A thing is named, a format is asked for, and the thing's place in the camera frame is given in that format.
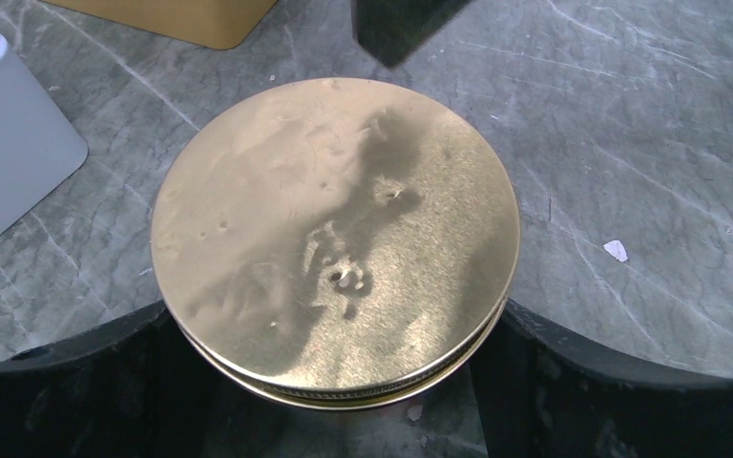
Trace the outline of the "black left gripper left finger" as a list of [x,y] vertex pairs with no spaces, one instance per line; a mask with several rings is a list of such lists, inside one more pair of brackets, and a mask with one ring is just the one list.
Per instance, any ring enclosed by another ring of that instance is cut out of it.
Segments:
[[214,390],[155,302],[0,362],[0,457],[196,457]]

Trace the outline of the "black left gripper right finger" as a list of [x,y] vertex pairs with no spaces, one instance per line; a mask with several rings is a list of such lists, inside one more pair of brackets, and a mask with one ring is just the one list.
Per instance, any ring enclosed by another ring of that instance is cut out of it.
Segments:
[[491,457],[733,457],[733,379],[616,351],[516,302],[470,371]]

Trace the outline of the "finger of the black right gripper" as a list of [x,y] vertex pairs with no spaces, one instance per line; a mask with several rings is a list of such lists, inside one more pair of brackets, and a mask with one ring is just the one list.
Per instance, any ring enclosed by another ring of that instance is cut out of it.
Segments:
[[385,67],[402,64],[470,0],[352,0],[353,35]]

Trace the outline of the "gold round lid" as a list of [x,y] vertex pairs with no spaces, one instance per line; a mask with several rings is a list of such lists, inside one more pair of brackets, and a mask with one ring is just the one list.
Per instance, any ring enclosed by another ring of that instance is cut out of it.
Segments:
[[277,86],[184,147],[153,207],[157,286],[237,385],[318,410],[429,390],[489,337],[521,239],[511,180],[447,106],[386,82]]

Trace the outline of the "white tin of pastel candies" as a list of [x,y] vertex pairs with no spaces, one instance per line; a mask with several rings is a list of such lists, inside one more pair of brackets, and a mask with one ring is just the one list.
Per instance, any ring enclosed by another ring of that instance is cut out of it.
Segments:
[[84,139],[0,34],[0,235],[87,156]]

